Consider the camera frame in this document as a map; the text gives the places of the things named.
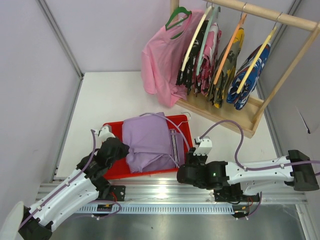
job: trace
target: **orange hanger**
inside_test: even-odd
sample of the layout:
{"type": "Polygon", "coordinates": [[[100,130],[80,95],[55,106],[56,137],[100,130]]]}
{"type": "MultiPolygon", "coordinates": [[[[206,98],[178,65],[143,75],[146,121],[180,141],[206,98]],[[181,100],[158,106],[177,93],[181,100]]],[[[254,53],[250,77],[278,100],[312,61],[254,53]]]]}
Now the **orange hanger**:
{"type": "Polygon", "coordinates": [[[227,48],[226,48],[226,50],[225,50],[225,53],[224,53],[224,55],[223,55],[222,60],[221,60],[220,66],[219,66],[218,70],[216,71],[216,75],[215,75],[214,81],[213,81],[213,84],[214,84],[214,85],[216,85],[217,82],[218,82],[218,78],[219,78],[219,76],[220,76],[220,74],[221,74],[221,71],[222,71],[222,68],[223,68],[223,66],[224,66],[224,64],[225,64],[225,62],[226,62],[226,60],[227,60],[227,56],[228,56],[228,54],[229,54],[229,52],[230,52],[231,46],[232,46],[232,44],[233,44],[233,42],[234,42],[234,40],[235,40],[235,38],[236,38],[236,35],[237,35],[237,33],[238,33],[238,30],[239,30],[239,29],[242,27],[242,25],[244,24],[244,22],[245,22],[245,20],[246,20],[246,17],[247,17],[247,14],[246,14],[246,13],[243,14],[243,16],[242,16],[242,14],[241,14],[241,19],[240,19],[238,25],[236,26],[236,28],[235,28],[235,30],[234,30],[234,33],[233,33],[233,35],[232,35],[232,37],[231,37],[231,39],[230,39],[230,42],[229,42],[229,44],[228,44],[228,46],[227,46],[227,48]]]}

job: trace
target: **wooden clothes rack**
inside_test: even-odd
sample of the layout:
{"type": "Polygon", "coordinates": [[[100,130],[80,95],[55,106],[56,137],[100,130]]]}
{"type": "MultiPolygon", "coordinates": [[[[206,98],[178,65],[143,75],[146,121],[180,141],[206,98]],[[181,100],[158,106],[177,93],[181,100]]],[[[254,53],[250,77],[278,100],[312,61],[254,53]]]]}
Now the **wooden clothes rack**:
{"type": "MultiPolygon", "coordinates": [[[[279,81],[271,91],[270,95],[264,101],[250,96],[247,104],[243,107],[242,110],[236,110],[232,104],[227,103],[224,104],[222,108],[216,108],[210,102],[208,102],[206,97],[202,94],[198,94],[198,96],[196,96],[195,94],[190,93],[190,95],[187,96],[187,100],[180,99],[176,103],[177,105],[184,107],[214,122],[225,119],[233,120],[240,124],[246,137],[252,138],[257,130],[264,110],[319,35],[320,22],[317,23],[238,0],[204,1],[311,32],[302,45],[300,51],[290,63],[289,67],[284,71],[279,81]]],[[[178,6],[179,0],[170,0],[170,13],[172,14],[172,12],[178,6]]],[[[222,125],[231,130],[239,132],[239,129],[232,123],[223,123],[222,125]]]]}

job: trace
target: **white table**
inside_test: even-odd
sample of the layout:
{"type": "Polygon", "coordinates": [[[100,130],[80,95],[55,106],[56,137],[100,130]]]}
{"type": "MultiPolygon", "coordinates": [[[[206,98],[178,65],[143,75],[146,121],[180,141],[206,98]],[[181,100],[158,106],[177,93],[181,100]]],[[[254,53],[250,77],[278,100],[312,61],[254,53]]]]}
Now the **white table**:
{"type": "MultiPolygon", "coordinates": [[[[100,129],[106,122],[123,121],[146,112],[164,112],[166,116],[170,116],[188,111],[177,105],[172,108],[160,105],[155,95],[144,91],[140,72],[87,72],[77,99],[56,178],[67,177],[79,161],[92,151],[93,139],[90,129],[100,129]]],[[[214,124],[204,117],[190,113],[189,127],[193,138],[202,135],[214,124]]],[[[217,126],[208,135],[213,144],[208,162],[234,161],[240,135],[223,126],[217,126]]],[[[238,159],[242,162],[253,162],[276,157],[266,119],[262,116],[255,135],[251,139],[244,138],[238,159]]],[[[176,173],[157,174],[152,177],[176,178],[176,173]]]]}

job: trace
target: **red tray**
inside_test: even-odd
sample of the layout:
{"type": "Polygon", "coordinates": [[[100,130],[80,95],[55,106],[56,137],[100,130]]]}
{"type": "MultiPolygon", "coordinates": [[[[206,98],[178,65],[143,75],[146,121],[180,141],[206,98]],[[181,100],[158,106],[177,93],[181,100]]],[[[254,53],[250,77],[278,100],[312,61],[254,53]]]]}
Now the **red tray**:
{"type": "MultiPolygon", "coordinates": [[[[184,122],[180,125],[180,130],[183,132],[190,148],[193,147],[192,144],[192,138],[190,134],[189,124],[186,122],[187,116],[186,115],[175,115],[175,116],[167,116],[168,119],[170,119],[172,122],[174,122],[176,125],[179,125],[181,122],[184,122]]],[[[169,121],[166,121],[168,124],[169,129],[176,129],[175,126],[172,125],[169,121]]],[[[112,127],[112,133],[118,137],[122,141],[122,125],[124,124],[123,121],[117,121],[117,122],[108,122],[104,125],[110,125],[112,127]]],[[[183,142],[184,146],[184,152],[187,153],[187,145],[185,142],[183,142]]],[[[107,173],[104,175],[104,177],[108,180],[112,179],[123,179],[123,178],[132,178],[132,177],[139,177],[144,175],[151,175],[151,174],[163,174],[163,173],[171,173],[171,172],[177,172],[178,168],[171,168],[167,170],[159,170],[159,171],[146,171],[146,172],[138,172],[138,173],[131,173],[129,166],[126,162],[125,158],[122,158],[114,163],[114,165],[107,171],[107,173]]]]}

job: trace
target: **wooden base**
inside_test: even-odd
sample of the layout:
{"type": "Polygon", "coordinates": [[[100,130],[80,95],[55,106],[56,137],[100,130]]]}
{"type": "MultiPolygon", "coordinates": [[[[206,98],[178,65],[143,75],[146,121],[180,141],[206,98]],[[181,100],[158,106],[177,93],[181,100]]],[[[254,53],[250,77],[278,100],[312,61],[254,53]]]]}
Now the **wooden base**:
{"type": "MultiPolygon", "coordinates": [[[[194,93],[190,93],[187,96],[187,101],[180,99],[176,104],[214,122],[226,119],[233,120],[240,124],[244,135],[248,138],[252,138],[255,134],[263,114],[262,112],[256,121],[252,122],[254,115],[263,104],[261,99],[255,97],[249,97],[248,102],[242,110],[236,110],[233,104],[226,102],[223,103],[222,108],[216,108],[211,102],[207,102],[205,96],[202,94],[196,96],[194,93]]],[[[232,123],[226,122],[222,125],[237,133],[240,132],[238,127],[232,123]]]]}

